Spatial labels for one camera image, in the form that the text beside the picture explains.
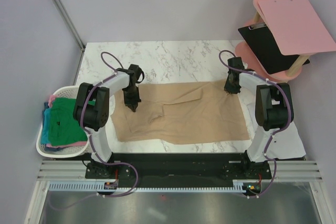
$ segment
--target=gray floor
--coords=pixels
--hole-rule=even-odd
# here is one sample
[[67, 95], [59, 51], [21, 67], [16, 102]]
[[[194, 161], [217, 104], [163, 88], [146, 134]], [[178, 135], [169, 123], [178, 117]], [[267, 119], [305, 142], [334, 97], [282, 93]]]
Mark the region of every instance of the gray floor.
[[[88, 194], [50, 192], [55, 207]], [[68, 210], [45, 207], [47, 224], [110, 223], [321, 223], [308, 184], [274, 184], [259, 199], [227, 193], [134, 193], [121, 198], [93, 197]]]

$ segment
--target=gray wall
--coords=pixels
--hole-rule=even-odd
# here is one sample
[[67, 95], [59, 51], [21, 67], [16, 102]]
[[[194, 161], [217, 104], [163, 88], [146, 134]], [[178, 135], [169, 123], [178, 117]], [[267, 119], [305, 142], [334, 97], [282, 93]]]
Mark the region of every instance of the gray wall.
[[[336, 0], [310, 0], [336, 40]], [[336, 53], [318, 54], [291, 83], [295, 122], [310, 159], [321, 169], [336, 209]]]
[[23, 223], [43, 102], [72, 83], [79, 57], [51, 0], [0, 0], [0, 223]]
[[84, 42], [241, 39], [252, 0], [62, 0]]

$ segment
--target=green cloth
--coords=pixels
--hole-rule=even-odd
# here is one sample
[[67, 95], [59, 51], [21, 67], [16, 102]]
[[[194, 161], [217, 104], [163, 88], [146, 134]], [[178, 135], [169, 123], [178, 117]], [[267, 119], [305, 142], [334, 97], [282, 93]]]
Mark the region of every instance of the green cloth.
[[79, 123], [73, 118], [76, 99], [56, 98], [50, 110], [49, 141], [52, 146], [87, 141], [88, 138]]

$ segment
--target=table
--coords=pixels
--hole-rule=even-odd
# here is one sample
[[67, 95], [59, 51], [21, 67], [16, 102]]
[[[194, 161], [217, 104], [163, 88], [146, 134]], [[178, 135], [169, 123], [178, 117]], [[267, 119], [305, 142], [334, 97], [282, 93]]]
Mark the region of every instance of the table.
[[[112, 74], [100, 59], [107, 51], [118, 57], [125, 68], [129, 64], [139, 65], [145, 73], [143, 83], [181, 83], [215, 81], [226, 79], [227, 69], [220, 63], [218, 53], [227, 49], [234, 51], [240, 40], [216, 41], [149, 41], [149, 42], [92, 42], [88, 43], [80, 66], [77, 83], [97, 83]], [[231, 58], [222, 54], [223, 59]], [[118, 63], [105, 55], [112, 66]], [[106, 125], [109, 145], [119, 153], [228, 153], [244, 152], [254, 137], [253, 125], [247, 109], [255, 97], [245, 88], [238, 95], [250, 136], [245, 141], [223, 141], [206, 144], [174, 145], [163, 140], [119, 142], [112, 123]], [[114, 99], [110, 100], [110, 114], [114, 110]]]

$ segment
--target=clipboard clip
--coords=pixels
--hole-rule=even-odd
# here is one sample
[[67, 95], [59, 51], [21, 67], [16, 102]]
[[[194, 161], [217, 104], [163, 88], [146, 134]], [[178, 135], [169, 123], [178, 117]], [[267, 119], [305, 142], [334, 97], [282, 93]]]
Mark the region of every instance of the clipboard clip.
[[263, 23], [257, 23], [257, 24], [250, 25], [248, 27], [248, 29], [255, 30], [255, 29], [263, 28], [265, 26], [267, 26], [265, 22], [263, 22]]

